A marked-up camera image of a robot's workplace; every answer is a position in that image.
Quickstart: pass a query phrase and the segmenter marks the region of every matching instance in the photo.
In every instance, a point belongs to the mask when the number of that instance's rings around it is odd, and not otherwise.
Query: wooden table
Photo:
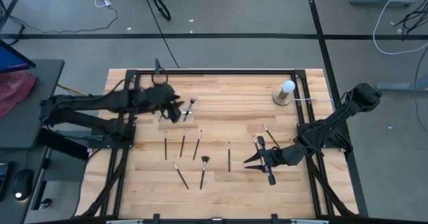
[[[126,70],[110,70],[106,92],[125,77]],[[322,70],[306,70],[312,98],[329,99]],[[141,86],[149,87],[150,78]],[[162,219],[267,219],[272,213],[279,218],[313,218],[314,206],[305,161],[297,166],[274,169],[277,184],[269,186],[265,174],[244,169],[243,161],[255,154],[253,136],[262,135],[271,148],[265,124],[281,147],[293,144],[297,135],[296,103],[278,106],[272,92],[290,76],[281,75],[170,75],[169,84],[189,102],[195,98],[194,118],[185,123],[158,122],[158,116],[138,115],[134,148],[126,168],[120,218],[149,218],[160,213]],[[308,122],[307,111],[304,113]],[[332,113],[332,103],[312,102],[316,119]],[[103,118],[116,114],[101,111]],[[179,157],[183,130],[186,141]],[[192,160],[197,136],[203,130],[197,157]],[[168,160],[164,157],[164,132],[168,134]],[[231,142],[231,172],[228,172],[227,142]],[[101,150],[89,161],[82,183],[77,214],[83,213],[104,186],[111,150]],[[346,206],[357,212],[354,193],[343,153],[324,150],[328,180]],[[201,156],[211,157],[202,190],[199,190]],[[190,190],[186,190],[173,161],[180,168]],[[325,211],[325,199],[318,185]],[[110,198],[112,209],[113,198]]]

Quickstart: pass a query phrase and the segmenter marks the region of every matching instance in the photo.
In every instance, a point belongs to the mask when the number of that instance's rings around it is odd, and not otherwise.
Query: white ball
[[[295,88],[296,88],[296,84],[291,80],[287,80],[282,85],[282,92],[291,93],[294,91]]]

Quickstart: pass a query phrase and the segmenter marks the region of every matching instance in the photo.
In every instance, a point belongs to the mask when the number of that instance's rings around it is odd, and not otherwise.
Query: gray floor
[[[307,0],[163,1],[173,16],[167,22],[158,15],[165,33],[316,33]],[[372,33],[381,8],[355,7],[348,1],[316,0],[325,34]],[[112,2],[118,21],[94,34],[158,33],[145,0]],[[387,9],[378,33],[398,34],[390,22],[398,22],[414,8]],[[43,30],[102,27],[114,17],[111,10],[96,8],[94,0],[19,0],[12,14]],[[1,33],[16,33],[18,28],[9,20]],[[25,32],[39,33],[30,28]],[[427,28],[415,33],[426,34]],[[168,43],[182,68],[324,68],[318,41],[312,39],[168,39]],[[383,55],[369,40],[326,43],[340,93],[359,82],[413,81],[422,54]],[[422,44],[424,41],[379,42],[388,51]],[[151,68],[154,58],[166,68],[175,66],[161,39],[28,39],[14,47],[29,58],[64,59],[60,82],[93,94],[104,88],[109,68]],[[420,76],[428,73],[427,61]],[[417,99],[422,121],[428,126],[428,98],[417,95]],[[369,215],[428,221],[427,132],[416,119],[413,95],[386,92],[375,111],[351,118],[348,125]],[[57,168],[52,175],[71,162],[59,154],[54,160]],[[45,194],[54,199],[55,211],[29,213],[27,222],[61,219],[73,213],[82,165],[76,163],[73,174],[54,183]],[[59,197],[58,186],[73,194]]]

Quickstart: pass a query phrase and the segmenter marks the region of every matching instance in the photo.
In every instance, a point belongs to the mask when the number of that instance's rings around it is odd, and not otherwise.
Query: desk
[[[37,134],[40,129],[39,102],[40,100],[49,98],[56,88],[58,79],[60,78],[63,60],[32,60],[37,67],[31,70],[26,70],[37,76],[34,89],[31,91],[28,98],[13,107],[10,113],[7,113],[3,118],[0,118],[0,146],[33,146],[37,139]],[[24,168],[30,169],[34,173],[33,188],[37,182],[37,177],[41,171],[41,167],[47,152],[44,146],[36,145],[28,148],[0,148],[0,161],[11,161],[15,164],[13,167],[12,177]],[[22,223],[27,214],[28,206],[32,196],[25,201],[16,201],[11,192],[11,182],[7,186],[5,198],[0,201],[0,216],[6,217],[6,223]]]
[[[125,77],[126,70],[110,70],[106,92]],[[306,70],[310,95],[329,98],[322,70]],[[267,219],[277,213],[280,219],[313,218],[314,206],[305,161],[297,166],[279,166],[274,170],[277,184],[269,186],[262,172],[244,169],[243,161],[255,154],[252,136],[262,135],[267,148],[274,146],[262,124],[265,124],[281,147],[291,145],[299,122],[296,103],[277,106],[272,92],[290,75],[245,74],[174,74],[169,84],[181,99],[195,98],[194,119],[171,124],[158,122],[152,114],[138,115],[134,148],[129,152],[119,218],[151,219]],[[145,75],[140,85],[151,85]],[[300,95],[302,83],[298,82]],[[330,102],[313,101],[316,119],[332,113]],[[308,113],[304,106],[304,116]],[[116,114],[101,111],[102,118]],[[179,158],[183,129],[186,141]],[[197,158],[192,160],[197,136],[203,130]],[[164,160],[164,131],[168,134],[168,160]],[[231,169],[227,171],[227,142],[231,142]],[[104,186],[111,150],[101,150],[87,164],[78,212],[83,213]],[[326,149],[325,166],[329,183],[346,206],[358,212],[343,153]],[[211,160],[207,166],[203,189],[201,156]],[[186,190],[173,166],[175,161],[186,179]],[[323,213],[326,205],[318,187]]]

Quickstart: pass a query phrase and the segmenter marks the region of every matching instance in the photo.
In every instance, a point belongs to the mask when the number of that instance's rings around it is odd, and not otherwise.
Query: round base
[[[275,90],[274,94],[272,94],[272,98],[277,105],[286,106],[292,101],[292,95],[288,94],[285,99],[280,99],[278,96],[280,95],[281,90]]]

